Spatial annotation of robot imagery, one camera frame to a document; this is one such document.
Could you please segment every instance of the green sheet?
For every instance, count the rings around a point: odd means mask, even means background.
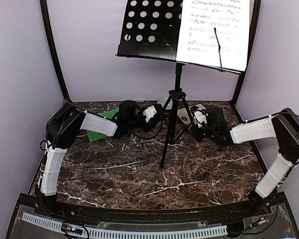
[[[108,111],[108,112],[104,112],[104,113],[100,113],[99,115],[104,116],[106,118],[112,119],[112,117],[119,111],[119,108],[114,109],[112,111]],[[88,132],[88,137],[89,137],[89,141],[94,142],[97,140],[100,140],[102,138],[106,138],[107,136],[105,136],[104,134],[101,133],[95,133],[95,132],[91,132],[91,131],[87,131]]]

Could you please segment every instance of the white paper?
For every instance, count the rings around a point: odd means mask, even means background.
[[[176,60],[245,71],[250,0],[183,0]]]

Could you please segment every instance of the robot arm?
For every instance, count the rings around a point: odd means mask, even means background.
[[[57,181],[67,149],[74,143],[80,130],[89,130],[115,138],[129,133],[129,129],[143,127],[144,131],[154,128],[160,120],[160,108],[153,105],[140,109],[133,101],[120,104],[117,120],[106,119],[66,103],[46,126],[45,153],[40,167],[40,191],[45,196],[57,192]]]
[[[228,128],[220,108],[210,108],[205,112],[193,111],[196,120],[200,113],[205,114],[207,122],[200,122],[195,126],[194,135],[198,140],[207,137],[218,145],[233,145],[262,138],[277,138],[279,153],[263,179],[249,195],[248,211],[252,214],[256,207],[285,180],[286,175],[299,160],[299,119],[287,108],[275,116]]]

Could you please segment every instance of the music stand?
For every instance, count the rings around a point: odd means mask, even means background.
[[[168,144],[174,144],[188,130],[194,120],[186,102],[186,93],[180,87],[182,67],[176,61],[182,13],[182,0],[128,0],[117,56],[166,60],[176,63],[175,88],[163,107],[172,100],[166,140],[159,167],[164,167]],[[175,138],[178,101],[182,100],[190,124]]]

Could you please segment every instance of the brown marble surface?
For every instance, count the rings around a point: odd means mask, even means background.
[[[119,103],[77,105],[101,113],[117,108]],[[203,105],[221,107],[228,124],[238,123],[228,103]],[[180,121],[177,129],[183,129]],[[249,143],[218,147],[209,140],[198,143],[189,132],[168,148],[165,168],[159,169],[165,133],[164,125],[152,140],[132,135],[89,143],[86,131],[82,131],[62,163],[58,201],[112,209],[207,207],[247,200],[263,176]]]

